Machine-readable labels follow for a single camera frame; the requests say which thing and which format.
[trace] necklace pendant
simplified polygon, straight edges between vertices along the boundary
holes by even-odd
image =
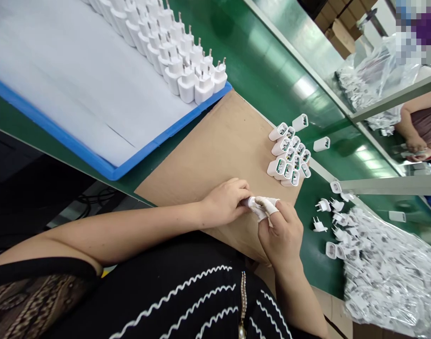
[[[243,324],[239,324],[239,339],[245,339],[247,337],[247,332],[244,329]]]

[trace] bag of charger parts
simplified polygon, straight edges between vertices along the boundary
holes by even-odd
[[[357,236],[340,244],[346,313],[356,323],[431,339],[431,246],[360,208],[349,215],[358,225]],[[349,255],[353,249],[359,257]]]
[[[343,66],[336,71],[338,82],[350,100],[353,108],[359,111],[390,95],[412,85],[420,64],[397,62],[396,37],[383,38],[380,46],[367,56],[358,66],[354,66],[355,54],[350,55]],[[392,132],[393,125],[400,121],[403,104],[366,119],[373,129]]]

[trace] white zigzag stripe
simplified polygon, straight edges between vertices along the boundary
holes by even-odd
[[[212,322],[217,322],[217,320],[222,319],[224,315],[227,315],[228,313],[232,312],[237,312],[239,311],[238,307],[236,306],[235,308],[229,307],[224,309],[222,312],[217,313],[216,316],[212,316],[211,319],[209,319],[209,322],[205,322],[203,324],[203,326],[200,329],[200,333],[197,334],[197,336],[195,337],[195,339],[201,339],[201,337],[203,336],[203,332],[205,331],[206,327],[211,327],[212,326]]]
[[[277,331],[277,333],[280,335],[280,338],[284,339],[280,329],[277,326],[277,323],[275,322],[275,320],[272,319],[272,316],[269,314],[269,312],[267,312],[263,305],[261,305],[261,302],[259,300],[256,301],[256,304],[261,308],[261,311],[266,313],[266,316],[271,320],[272,325],[275,325],[275,331]]]
[[[263,332],[258,328],[258,326],[253,321],[252,317],[250,317],[250,321],[252,322],[253,327],[255,328],[256,333],[259,334],[259,339],[266,339],[266,337],[263,335]]]
[[[151,314],[151,311],[153,309],[159,309],[161,307],[161,305],[162,305],[163,302],[168,302],[170,300],[170,297],[172,295],[176,295],[178,293],[178,291],[182,291],[184,289],[184,287],[189,286],[191,283],[196,282],[198,279],[201,279],[202,277],[207,276],[208,274],[211,274],[213,272],[217,272],[217,271],[222,270],[222,269],[229,271],[229,270],[232,269],[232,267],[225,266],[225,265],[220,265],[220,266],[217,266],[217,267],[213,267],[213,268],[211,268],[209,270],[201,272],[200,274],[197,274],[196,276],[194,276],[194,277],[190,278],[189,280],[185,281],[183,284],[178,285],[174,290],[171,290],[166,297],[162,297],[159,300],[159,303],[154,303],[154,304],[152,304],[150,306],[150,308],[148,310],[142,311],[138,315],[137,319],[131,320],[130,322],[128,322],[125,325],[125,327],[123,327],[123,330],[121,332],[114,333],[113,335],[111,335],[109,337],[109,339],[121,338],[125,334],[125,332],[128,329],[128,327],[131,327],[131,326],[135,327],[135,326],[137,326],[139,324],[140,319],[142,319],[142,317],[144,317],[144,316],[148,317]]]
[[[221,287],[217,287],[215,290],[212,290],[211,292],[209,292],[209,293],[206,293],[205,295],[204,295],[204,297],[201,297],[195,304],[193,304],[193,306],[191,307],[191,308],[189,308],[188,310],[187,310],[187,312],[186,312],[186,314],[185,315],[182,315],[182,316],[180,316],[180,318],[179,318],[179,320],[178,320],[178,323],[176,323],[176,324],[173,324],[171,327],[170,327],[170,329],[168,330],[168,333],[167,334],[163,334],[163,335],[161,335],[161,337],[160,337],[160,339],[168,339],[169,337],[170,337],[170,334],[172,333],[172,331],[173,330],[177,330],[178,328],[179,328],[179,325],[181,324],[181,321],[182,320],[186,320],[187,319],[187,316],[189,315],[189,314],[192,314],[193,313],[193,311],[196,309],[196,308],[198,308],[199,306],[200,306],[200,304],[202,304],[202,303],[204,303],[205,301],[206,301],[206,299],[209,299],[212,295],[215,295],[215,294],[217,294],[218,292],[220,292],[221,290],[224,290],[224,291],[226,291],[226,290],[228,290],[228,289],[230,289],[231,291],[233,291],[234,290],[234,288],[236,287],[236,284],[234,284],[233,286],[221,286]]]
[[[266,292],[264,292],[263,290],[261,290],[261,292],[264,294],[264,297],[266,297],[267,299],[269,299],[269,300],[271,301],[272,305],[274,305],[274,306],[275,306],[275,309],[277,310],[278,315],[280,316],[281,321],[283,322],[283,325],[284,325],[284,326],[285,326],[285,328],[286,328],[286,332],[289,334],[289,337],[292,339],[291,332],[289,332],[289,329],[287,328],[287,325],[286,325],[285,319],[284,319],[284,318],[283,318],[283,316],[281,315],[280,309],[277,307],[277,304],[275,304],[275,301],[273,301],[273,299],[272,299],[272,298],[271,298],[271,297],[270,297]]]

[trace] blue tray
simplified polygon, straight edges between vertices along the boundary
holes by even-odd
[[[80,157],[87,164],[96,169],[103,176],[109,180],[115,181],[120,179],[126,173],[128,173],[135,165],[141,162],[148,154],[154,151],[160,144],[165,140],[175,135],[184,126],[186,126],[193,119],[198,117],[201,112],[206,110],[213,103],[220,100],[225,94],[227,94],[233,87],[229,82],[226,82],[225,87],[219,92],[215,93],[205,102],[198,105],[192,111],[187,113],[183,118],[178,120],[175,124],[170,126],[167,130],[159,134],[153,141],[147,144],[144,148],[134,154],[131,158],[126,160],[121,166],[115,167],[102,157],[97,155],[95,152],[90,150],[87,146],[81,143],[79,140],[68,134],[61,127],[57,126],[52,120],[46,115],[40,112],[37,108],[32,106],[27,100],[19,96],[17,93],[12,91],[6,85],[0,81],[0,96],[4,98],[11,105],[16,107],[24,115],[33,120],[34,123],[43,128],[50,135],[55,137],[63,145],[73,151],[78,157]]]

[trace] green workbench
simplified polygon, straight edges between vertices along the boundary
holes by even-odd
[[[310,127],[299,132],[302,141],[329,136],[330,150],[314,153],[313,158],[340,180],[394,177],[394,169],[377,152],[363,134],[350,123],[316,84],[315,90],[302,98],[295,93],[295,84],[309,79],[308,73],[272,36],[242,0],[170,0],[183,21],[192,25],[195,37],[201,37],[205,49],[212,48],[214,60],[226,57],[227,73],[235,90],[274,124],[291,121],[301,113],[310,119]],[[70,166],[111,185],[139,200],[134,194],[139,184],[167,157],[207,112],[163,143],[120,180],[112,182],[35,125],[26,116],[0,98],[0,130],[57,158]],[[339,298],[343,297],[343,263],[325,256],[325,243],[331,232],[312,231],[314,205],[321,197],[335,197],[328,182],[313,171],[305,180],[296,202],[296,210],[305,232],[302,260],[310,283]],[[400,210],[397,201],[405,199],[422,210],[422,221],[431,222],[431,212],[418,197],[362,196],[376,212]],[[328,213],[318,213],[325,225],[330,225]]]

